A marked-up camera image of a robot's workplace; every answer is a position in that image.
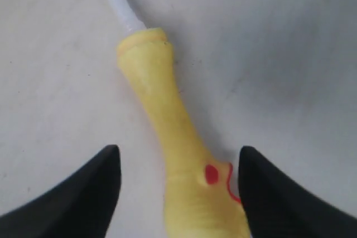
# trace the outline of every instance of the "white shaft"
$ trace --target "white shaft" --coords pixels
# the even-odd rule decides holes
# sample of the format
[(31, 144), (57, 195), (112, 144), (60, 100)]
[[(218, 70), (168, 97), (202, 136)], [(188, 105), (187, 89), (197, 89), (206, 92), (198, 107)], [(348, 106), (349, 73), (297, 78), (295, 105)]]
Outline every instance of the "white shaft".
[(127, 30), (127, 34), (146, 29), (144, 23), (138, 19), (134, 11), (129, 6), (127, 0), (108, 0), (119, 22)]

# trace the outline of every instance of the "yellow handle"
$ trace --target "yellow handle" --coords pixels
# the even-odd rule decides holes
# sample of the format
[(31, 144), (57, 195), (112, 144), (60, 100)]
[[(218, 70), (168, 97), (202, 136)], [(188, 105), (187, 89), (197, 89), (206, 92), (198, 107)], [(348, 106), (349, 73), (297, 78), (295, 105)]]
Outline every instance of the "yellow handle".
[(118, 65), (158, 135), (166, 166), (165, 223), (170, 238), (248, 238), (241, 204), (229, 191), (231, 164), (214, 159), (181, 101), (173, 49), (159, 29), (118, 46)]

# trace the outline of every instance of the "yellow rubber handle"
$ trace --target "yellow rubber handle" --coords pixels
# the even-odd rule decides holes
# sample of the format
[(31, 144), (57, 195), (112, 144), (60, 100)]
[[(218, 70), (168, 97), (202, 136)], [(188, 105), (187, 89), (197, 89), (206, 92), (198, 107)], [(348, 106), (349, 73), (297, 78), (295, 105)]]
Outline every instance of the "yellow rubber handle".
[(118, 66), (138, 95), (162, 145), (165, 224), (170, 238), (248, 238), (241, 204), (229, 191), (231, 164), (213, 158), (181, 101), (173, 48), (159, 29), (118, 46)]

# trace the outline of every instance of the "gray floor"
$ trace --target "gray floor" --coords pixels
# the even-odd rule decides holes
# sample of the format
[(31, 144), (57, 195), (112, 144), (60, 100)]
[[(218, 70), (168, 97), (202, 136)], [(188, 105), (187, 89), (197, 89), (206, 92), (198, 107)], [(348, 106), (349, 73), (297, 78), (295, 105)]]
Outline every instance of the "gray floor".
[[(176, 48), (177, 81), (211, 150), (256, 146), (357, 216), (357, 0), (130, 0)], [(106, 0), (0, 0), (0, 213), (108, 143), (123, 191), (108, 237), (165, 237), (155, 134), (115, 66)]]

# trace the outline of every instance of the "red marking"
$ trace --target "red marking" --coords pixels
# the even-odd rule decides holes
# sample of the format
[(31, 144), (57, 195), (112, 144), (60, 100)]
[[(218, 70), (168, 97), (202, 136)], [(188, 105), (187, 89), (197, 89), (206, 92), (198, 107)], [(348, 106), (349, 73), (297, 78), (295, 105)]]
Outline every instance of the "red marking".
[(219, 174), (217, 168), (208, 164), (205, 168), (206, 182), (209, 185), (216, 184), (218, 182)]
[(230, 190), (229, 187), (229, 182), (230, 182), (230, 178), (232, 177), (232, 173), (233, 173), (233, 165), (231, 163), (229, 163), (229, 174), (228, 174), (228, 178), (227, 178), (227, 190), (229, 192), (229, 195), (231, 196), (231, 198), (239, 203), (242, 203), (240, 198), (238, 198), (237, 196), (235, 196), (233, 194), (233, 192)]

